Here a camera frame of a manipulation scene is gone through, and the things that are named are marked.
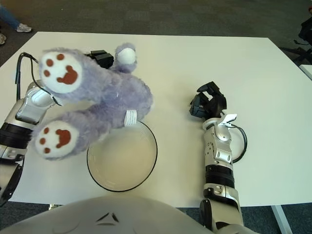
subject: blue jeans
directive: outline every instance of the blue jeans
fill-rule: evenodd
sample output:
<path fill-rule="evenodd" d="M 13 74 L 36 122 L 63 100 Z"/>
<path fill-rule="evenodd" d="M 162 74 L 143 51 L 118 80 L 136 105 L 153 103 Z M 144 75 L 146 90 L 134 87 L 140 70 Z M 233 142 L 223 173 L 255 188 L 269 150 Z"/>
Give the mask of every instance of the blue jeans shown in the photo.
<path fill-rule="evenodd" d="M 0 4 L 0 20 L 6 22 L 15 30 L 18 28 L 20 24 L 20 22 L 1 4 Z"/>

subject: paw pad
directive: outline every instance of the paw pad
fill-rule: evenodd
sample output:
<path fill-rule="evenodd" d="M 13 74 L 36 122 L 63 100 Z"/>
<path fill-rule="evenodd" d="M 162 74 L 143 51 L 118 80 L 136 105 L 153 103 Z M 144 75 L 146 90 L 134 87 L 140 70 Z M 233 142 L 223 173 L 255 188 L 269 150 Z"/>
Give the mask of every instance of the paw pad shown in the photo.
<path fill-rule="evenodd" d="M 76 90 L 82 81 L 82 67 L 71 55 L 48 52 L 42 59 L 41 78 L 43 83 L 56 93 Z"/>
<path fill-rule="evenodd" d="M 35 147 L 45 157 L 62 157 L 75 147 L 78 131 L 63 121 L 49 123 L 36 137 Z"/>

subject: brown paw print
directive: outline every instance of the brown paw print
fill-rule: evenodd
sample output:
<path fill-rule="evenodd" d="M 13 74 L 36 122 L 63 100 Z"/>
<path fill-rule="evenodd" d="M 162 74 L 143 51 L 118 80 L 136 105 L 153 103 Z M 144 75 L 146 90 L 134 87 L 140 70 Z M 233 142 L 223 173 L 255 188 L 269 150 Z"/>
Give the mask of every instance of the brown paw print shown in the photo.
<path fill-rule="evenodd" d="M 44 134 L 49 133 L 49 128 L 45 128 L 43 130 Z M 61 129 L 57 129 L 55 131 L 55 133 L 58 135 L 58 144 L 56 145 L 56 148 L 61 148 L 64 145 L 67 145 L 70 142 L 71 139 L 71 135 L 70 132 L 68 130 L 61 130 Z M 46 139 L 43 137 L 40 139 L 40 144 L 44 145 L 46 143 Z M 50 148 L 44 148 L 44 153 L 48 154 L 51 152 Z"/>
<path fill-rule="evenodd" d="M 57 55 L 57 60 L 63 60 L 64 58 L 65 58 L 64 54 L 58 54 Z M 47 64 L 48 67 L 52 67 L 54 65 L 53 60 L 50 59 L 50 58 L 47 59 L 45 63 Z M 58 77 L 57 81 L 59 83 L 64 83 L 64 84 L 73 84 L 73 83 L 75 83 L 77 78 L 78 78 L 78 73 L 70 65 L 66 66 L 66 71 L 67 72 L 65 73 L 64 77 Z M 48 70 L 44 70 L 43 74 L 46 77 L 50 76 L 50 72 Z"/>

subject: stuffed animal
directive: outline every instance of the stuffed animal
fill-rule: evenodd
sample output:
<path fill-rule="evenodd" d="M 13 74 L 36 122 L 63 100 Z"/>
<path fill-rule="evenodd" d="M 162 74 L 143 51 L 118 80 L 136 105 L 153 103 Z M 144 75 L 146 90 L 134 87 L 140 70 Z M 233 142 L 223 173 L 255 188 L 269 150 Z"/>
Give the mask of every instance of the stuffed animal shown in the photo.
<path fill-rule="evenodd" d="M 39 74 L 44 88 L 66 102 L 89 100 L 86 110 L 67 112 L 33 131 L 35 149 L 55 160 L 79 154 L 113 128 L 124 126 L 127 110 L 136 110 L 137 121 L 150 111 L 149 87 L 131 75 L 137 66 L 135 47 L 116 49 L 110 69 L 101 68 L 78 50 L 64 48 L 44 52 Z"/>

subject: chair leg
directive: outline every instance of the chair leg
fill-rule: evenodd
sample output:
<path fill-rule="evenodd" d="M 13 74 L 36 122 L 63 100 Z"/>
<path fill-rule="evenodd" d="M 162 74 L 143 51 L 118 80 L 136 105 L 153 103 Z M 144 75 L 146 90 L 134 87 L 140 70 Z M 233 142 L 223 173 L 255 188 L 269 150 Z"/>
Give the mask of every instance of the chair leg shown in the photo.
<path fill-rule="evenodd" d="M 302 54 L 302 55 L 300 55 L 299 57 L 297 57 L 297 58 L 295 58 L 294 60 L 293 60 L 293 62 L 297 62 L 297 61 L 299 61 L 299 62 L 301 62 L 301 61 L 303 61 L 304 59 L 306 59 L 307 61 L 309 61 L 309 63 L 311 63 L 311 61 L 310 61 L 310 59 L 311 59 L 311 52 L 312 52 L 312 49 L 309 49 L 307 52 L 305 52 L 304 54 Z"/>
<path fill-rule="evenodd" d="M 296 54 L 296 55 L 302 55 L 303 54 L 302 48 L 300 48 L 300 47 L 297 48 L 297 49 L 290 49 L 290 48 L 285 48 L 285 47 L 279 47 L 279 49 L 283 50 L 283 51 L 287 51 L 287 52 L 293 53 L 293 54 Z"/>

